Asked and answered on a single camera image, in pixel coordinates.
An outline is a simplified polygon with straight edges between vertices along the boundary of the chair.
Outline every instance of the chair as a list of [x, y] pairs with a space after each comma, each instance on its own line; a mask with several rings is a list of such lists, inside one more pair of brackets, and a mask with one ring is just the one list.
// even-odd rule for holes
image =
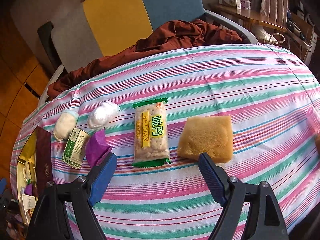
[[70, 72], [121, 52], [167, 21], [199, 18], [235, 30], [245, 43], [258, 43], [245, 28], [204, 10], [201, 0], [85, 0], [55, 26], [42, 25], [38, 35], [54, 68], [63, 64]]

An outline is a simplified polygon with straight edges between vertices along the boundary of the chair armrest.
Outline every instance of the chair armrest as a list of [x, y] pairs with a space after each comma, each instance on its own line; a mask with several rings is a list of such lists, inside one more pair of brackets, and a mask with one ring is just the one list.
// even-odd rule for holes
[[52, 66], [54, 67], [54, 69], [57, 69], [62, 63], [51, 39], [52, 29], [52, 22], [47, 22], [40, 26], [37, 32]]
[[58, 78], [59, 78], [59, 76], [62, 74], [63, 70], [64, 70], [64, 66], [61, 64], [61, 65], [57, 68], [57, 70], [55, 71], [55, 73], [53, 74], [53, 76], [51, 77], [51, 79], [49, 80], [47, 86], [45, 87], [45, 89], [44, 89], [44, 91], [43, 91], [43, 93], [42, 93], [42, 95], [41, 95], [41, 97], [40, 97], [40, 99], [39, 99], [38, 108], [39, 108], [40, 106], [42, 106], [42, 105], [45, 103], [45, 101], [47, 100], [47, 98], [49, 97], [49, 96], [47, 95], [48, 87], [49, 87], [53, 82], [56, 82], [56, 81], [58, 80]]
[[247, 44], [259, 43], [256, 37], [251, 32], [249, 32], [247, 29], [243, 28], [239, 24], [208, 10], [204, 10], [204, 15], [207, 16], [209, 19], [212, 19], [215, 22], [222, 24], [228, 29], [236, 31], [245, 43]]

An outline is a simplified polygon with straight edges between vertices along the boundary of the wooden floor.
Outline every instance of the wooden floor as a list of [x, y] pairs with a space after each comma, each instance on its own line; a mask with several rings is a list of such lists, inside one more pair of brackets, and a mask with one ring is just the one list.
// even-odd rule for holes
[[49, 78], [9, 13], [0, 19], [0, 178], [10, 186], [10, 160], [23, 120], [37, 108]]

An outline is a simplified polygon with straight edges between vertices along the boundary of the purple tissue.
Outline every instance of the purple tissue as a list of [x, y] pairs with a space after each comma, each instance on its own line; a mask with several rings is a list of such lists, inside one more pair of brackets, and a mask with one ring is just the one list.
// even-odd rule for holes
[[32, 196], [32, 183], [26, 185], [26, 187], [24, 188], [24, 193], [26, 195]]
[[104, 129], [94, 133], [85, 145], [85, 157], [90, 167], [99, 165], [111, 150], [112, 146], [106, 143]]

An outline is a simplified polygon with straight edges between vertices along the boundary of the brown blanket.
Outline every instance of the brown blanket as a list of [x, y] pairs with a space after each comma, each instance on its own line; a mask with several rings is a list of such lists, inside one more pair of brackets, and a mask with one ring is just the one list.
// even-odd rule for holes
[[242, 43], [235, 31], [221, 30], [219, 27], [202, 20], [193, 22], [169, 21], [157, 28], [148, 38], [140, 39], [117, 55], [95, 59], [85, 68], [71, 71], [48, 87], [48, 95], [57, 97], [81, 81], [104, 73], [137, 59], [174, 49], [187, 49], [204, 45]]

